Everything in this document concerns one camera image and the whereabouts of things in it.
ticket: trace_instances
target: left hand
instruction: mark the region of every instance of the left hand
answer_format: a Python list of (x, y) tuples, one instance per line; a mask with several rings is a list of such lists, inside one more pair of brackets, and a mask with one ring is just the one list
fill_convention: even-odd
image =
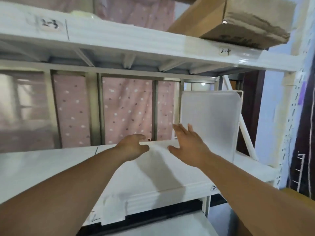
[(147, 152), (150, 148), (148, 145), (140, 145), (140, 140), (145, 140), (146, 137), (142, 134), (128, 135), (122, 139), (115, 148), (122, 151), (125, 161), (137, 159), (143, 153)]

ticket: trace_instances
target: cardboard box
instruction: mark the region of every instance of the cardboard box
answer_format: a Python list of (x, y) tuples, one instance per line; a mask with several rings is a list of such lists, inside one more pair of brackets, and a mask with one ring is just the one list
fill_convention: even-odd
[(289, 0), (197, 0), (168, 31), (266, 49), (289, 41), (295, 6)]

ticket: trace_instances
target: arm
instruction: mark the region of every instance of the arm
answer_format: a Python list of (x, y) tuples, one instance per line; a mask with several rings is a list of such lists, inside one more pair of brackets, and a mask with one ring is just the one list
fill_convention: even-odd
[(191, 125), (173, 127), (180, 148), (170, 152), (215, 183), (253, 236), (314, 234), (315, 213), (306, 205), (213, 154)]
[(75, 235), (117, 168), (149, 150), (141, 139), (145, 136), (127, 136), (1, 204), (1, 235)]

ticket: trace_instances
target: purple sticker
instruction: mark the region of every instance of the purple sticker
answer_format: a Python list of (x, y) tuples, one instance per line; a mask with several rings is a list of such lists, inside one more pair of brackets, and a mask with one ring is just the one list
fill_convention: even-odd
[(297, 102), (297, 105), (301, 105), (303, 103), (304, 97), (305, 97), (305, 90), (306, 90), (306, 81), (303, 81), (302, 87), (301, 87), (301, 92), (300, 92), (300, 97)]

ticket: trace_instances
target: left arm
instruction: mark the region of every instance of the left arm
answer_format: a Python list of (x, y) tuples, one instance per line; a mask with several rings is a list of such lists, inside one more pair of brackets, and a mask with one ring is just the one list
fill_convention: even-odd
[(118, 167), (149, 150), (142, 139), (127, 136), (1, 204), (1, 235), (76, 235)]

